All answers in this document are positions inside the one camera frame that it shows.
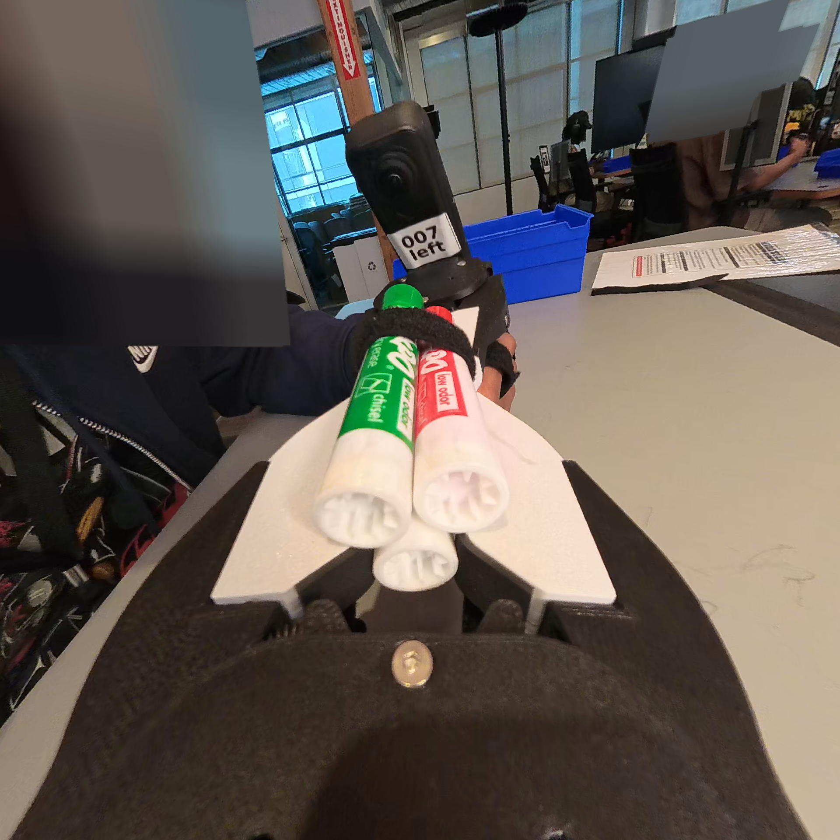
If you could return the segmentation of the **dark zip jacket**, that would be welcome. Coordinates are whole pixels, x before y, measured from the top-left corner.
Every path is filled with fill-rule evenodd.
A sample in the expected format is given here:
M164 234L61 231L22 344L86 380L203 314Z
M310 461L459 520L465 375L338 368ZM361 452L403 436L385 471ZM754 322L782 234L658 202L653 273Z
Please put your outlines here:
M277 349L4 345L27 398L89 443L120 442L195 488L222 458L215 415L269 408L281 383Z

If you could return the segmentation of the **red dry erase marker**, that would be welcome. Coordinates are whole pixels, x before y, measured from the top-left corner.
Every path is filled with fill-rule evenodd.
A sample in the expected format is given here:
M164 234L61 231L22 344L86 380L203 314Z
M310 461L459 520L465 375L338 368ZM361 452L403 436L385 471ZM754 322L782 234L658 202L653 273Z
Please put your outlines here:
M510 491L490 442L474 377L456 340L452 313L428 310L416 380L413 504L429 526L452 534L493 526Z

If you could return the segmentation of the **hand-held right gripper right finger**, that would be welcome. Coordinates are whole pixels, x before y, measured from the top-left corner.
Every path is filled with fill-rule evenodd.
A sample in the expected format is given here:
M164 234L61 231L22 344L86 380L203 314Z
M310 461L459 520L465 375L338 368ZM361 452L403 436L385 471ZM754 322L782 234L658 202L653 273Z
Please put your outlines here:
M493 452L507 478L506 512L487 529L459 537L459 589L485 612L518 604L528 633L548 607L611 610L616 589L562 456L529 425L481 396Z

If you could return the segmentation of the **blue plastic bin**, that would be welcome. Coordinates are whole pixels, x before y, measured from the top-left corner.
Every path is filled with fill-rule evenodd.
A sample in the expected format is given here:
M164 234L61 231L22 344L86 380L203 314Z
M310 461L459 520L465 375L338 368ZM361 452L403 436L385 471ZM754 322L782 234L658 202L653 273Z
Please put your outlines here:
M552 298L581 289L592 215L557 205L462 225L457 206L412 211L389 224L397 257L394 278L416 288L428 306L479 306L472 295L500 278L507 303Z

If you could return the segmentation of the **white recycling bin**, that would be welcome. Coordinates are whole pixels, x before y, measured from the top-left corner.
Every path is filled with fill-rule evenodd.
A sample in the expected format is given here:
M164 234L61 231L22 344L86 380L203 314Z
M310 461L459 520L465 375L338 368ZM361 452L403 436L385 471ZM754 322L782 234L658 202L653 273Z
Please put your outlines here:
M375 227L341 234L330 245L348 303L376 298L391 283Z

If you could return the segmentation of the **black computer monitor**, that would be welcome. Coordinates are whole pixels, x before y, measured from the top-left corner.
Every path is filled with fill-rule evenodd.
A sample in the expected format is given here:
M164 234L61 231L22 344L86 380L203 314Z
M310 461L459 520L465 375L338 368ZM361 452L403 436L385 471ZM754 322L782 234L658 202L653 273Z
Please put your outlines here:
M663 45L599 59L595 63L591 151L636 145L644 137Z

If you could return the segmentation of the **black ceiling lamp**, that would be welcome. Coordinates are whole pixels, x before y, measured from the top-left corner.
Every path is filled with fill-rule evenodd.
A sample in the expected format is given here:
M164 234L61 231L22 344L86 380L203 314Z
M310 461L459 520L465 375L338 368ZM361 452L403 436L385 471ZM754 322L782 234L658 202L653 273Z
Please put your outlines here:
M517 26L528 14L525 1L470 2L467 33L474 38L494 37Z

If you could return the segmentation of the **green dry erase marker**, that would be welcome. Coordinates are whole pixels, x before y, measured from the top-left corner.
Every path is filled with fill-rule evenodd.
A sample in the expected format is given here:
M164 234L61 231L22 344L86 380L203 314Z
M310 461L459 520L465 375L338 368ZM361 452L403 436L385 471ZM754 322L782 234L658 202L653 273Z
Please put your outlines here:
M374 550L374 578L394 592L426 592L451 581L459 559L452 534L417 515L398 539Z
M313 519L331 540L378 549L400 538L413 510L414 410L419 351L408 316L424 307L405 283L369 311L364 355Z

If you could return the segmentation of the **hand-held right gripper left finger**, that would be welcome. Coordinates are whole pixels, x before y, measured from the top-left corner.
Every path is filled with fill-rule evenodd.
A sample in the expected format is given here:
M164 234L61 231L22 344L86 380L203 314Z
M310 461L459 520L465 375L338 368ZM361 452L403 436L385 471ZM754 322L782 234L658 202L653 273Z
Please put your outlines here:
M311 602L347 609L370 590L373 551L326 538L312 514L346 406L311 420L269 458L211 592L214 604L275 603L299 617Z

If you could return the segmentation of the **wooden post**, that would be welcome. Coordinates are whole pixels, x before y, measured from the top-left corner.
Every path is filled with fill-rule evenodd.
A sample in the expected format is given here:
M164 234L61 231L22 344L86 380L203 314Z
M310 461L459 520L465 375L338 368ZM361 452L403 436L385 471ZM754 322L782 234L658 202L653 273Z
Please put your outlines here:
M349 126L382 110L382 92L364 60L359 16L351 1L317 1Z

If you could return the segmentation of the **printed paper sheet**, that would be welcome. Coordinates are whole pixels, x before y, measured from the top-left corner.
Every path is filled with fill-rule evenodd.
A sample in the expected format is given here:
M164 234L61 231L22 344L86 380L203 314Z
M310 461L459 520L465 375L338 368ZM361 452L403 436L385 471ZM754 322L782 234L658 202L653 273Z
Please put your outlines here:
M683 245L605 252L592 295L681 291L719 281L817 275L839 269L839 238L823 226Z

